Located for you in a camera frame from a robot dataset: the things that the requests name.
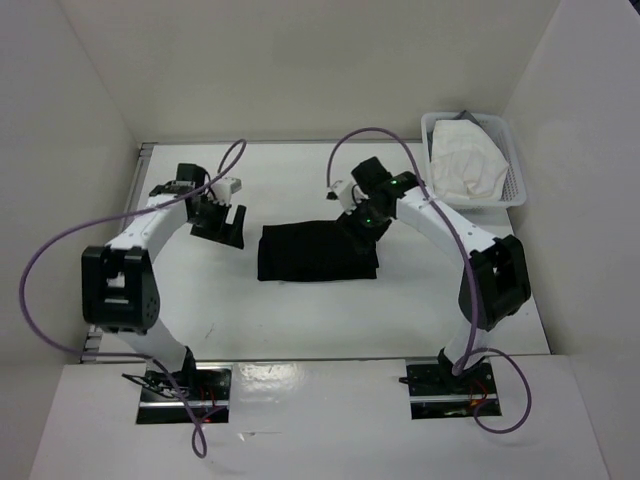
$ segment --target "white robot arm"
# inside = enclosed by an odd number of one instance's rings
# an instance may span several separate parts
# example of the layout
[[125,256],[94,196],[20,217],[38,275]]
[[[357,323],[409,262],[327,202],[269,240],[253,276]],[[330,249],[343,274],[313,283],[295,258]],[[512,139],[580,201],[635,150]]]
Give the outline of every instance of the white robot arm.
[[[158,185],[146,209],[165,204],[205,182],[206,171],[180,164],[176,180]],[[233,223],[226,218],[231,196],[242,184],[223,178],[203,195],[136,217],[120,235],[82,255],[82,307],[85,320],[117,335],[137,353],[159,360],[170,372],[194,374],[193,356],[159,318],[160,296],[152,264],[180,227],[192,224],[191,234],[244,248],[242,228],[246,208],[239,205]],[[150,368],[157,368],[153,363]]]
[[[430,205],[437,202],[460,237],[473,268],[478,291],[478,329],[473,349],[488,346],[490,332],[505,316],[513,315],[531,296],[522,244],[514,236],[495,235],[469,222],[444,202],[424,198],[411,172],[392,175],[373,157],[356,167],[354,182],[336,182],[335,197],[345,213],[338,219],[356,250],[372,248],[395,218],[413,227],[442,250],[460,272],[458,304],[464,315],[456,335],[438,357],[443,370],[463,357],[471,328],[471,298],[460,249],[450,229]],[[482,355],[471,356],[462,370],[471,369]]]

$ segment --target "white table surface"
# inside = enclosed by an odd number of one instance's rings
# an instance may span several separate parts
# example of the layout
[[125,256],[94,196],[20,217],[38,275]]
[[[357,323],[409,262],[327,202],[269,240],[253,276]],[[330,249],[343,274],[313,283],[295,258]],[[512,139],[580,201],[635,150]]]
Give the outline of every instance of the white table surface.
[[[192,427],[135,425],[143,366],[64,369],[31,480],[128,479],[606,479],[566,357],[517,359],[533,391],[527,423],[508,435],[470,418],[411,420],[402,360],[240,363],[228,424],[205,426],[209,456],[191,452]],[[491,360],[503,411],[516,421],[524,389]]]
[[[245,249],[189,235],[185,225],[158,256],[154,271],[161,318],[175,337],[205,360],[393,358],[437,355],[463,322],[459,274],[438,249],[400,222],[378,245],[377,280],[296,284],[257,280],[263,225],[336,219],[325,200],[324,172],[333,143],[249,144],[232,175],[243,182],[233,203],[248,208]],[[138,206],[180,162],[215,172],[228,144],[156,145],[140,179]],[[422,146],[411,150],[422,161]],[[393,143],[341,147],[332,179],[349,178],[359,162],[378,156],[392,172],[409,170]],[[479,226],[512,233],[506,211],[471,213]],[[549,353],[533,298],[495,330],[493,345],[514,354]],[[130,351],[105,335],[101,351]]]

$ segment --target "white plastic basket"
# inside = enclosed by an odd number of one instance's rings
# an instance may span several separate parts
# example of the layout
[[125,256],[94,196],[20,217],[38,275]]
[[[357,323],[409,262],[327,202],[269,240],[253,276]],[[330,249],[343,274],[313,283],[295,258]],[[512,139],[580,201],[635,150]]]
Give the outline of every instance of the white plastic basket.
[[[432,132],[438,120],[451,120],[458,115],[459,112],[435,112],[426,113],[422,116],[422,145],[424,146],[425,156],[425,172],[427,186],[431,191],[433,188],[433,178],[431,176],[431,156],[429,155],[429,145],[427,142],[427,132]],[[502,197],[500,200],[487,199],[443,199],[443,201],[453,208],[459,210],[474,208],[507,208],[517,207],[524,204],[527,200],[527,192],[524,189],[524,180],[522,179],[522,171],[518,162],[518,155],[511,138],[511,130],[509,125],[497,115],[483,115],[480,113],[472,113],[478,120],[487,135],[497,145],[505,160],[509,163],[509,171],[502,189]]]

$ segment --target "white cloth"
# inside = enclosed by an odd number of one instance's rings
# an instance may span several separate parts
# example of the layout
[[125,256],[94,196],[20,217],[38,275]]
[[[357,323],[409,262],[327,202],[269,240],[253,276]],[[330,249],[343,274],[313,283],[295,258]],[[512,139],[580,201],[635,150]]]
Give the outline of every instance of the white cloth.
[[485,131],[469,120],[438,120],[431,174],[440,198],[500,200],[509,164]]

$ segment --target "black cloth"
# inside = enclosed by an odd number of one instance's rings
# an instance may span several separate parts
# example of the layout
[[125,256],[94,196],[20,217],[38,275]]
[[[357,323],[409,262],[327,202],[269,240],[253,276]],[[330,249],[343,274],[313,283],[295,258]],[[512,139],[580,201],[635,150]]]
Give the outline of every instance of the black cloth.
[[327,282],[377,278],[375,248],[358,255],[334,221],[265,225],[258,248],[258,280]]

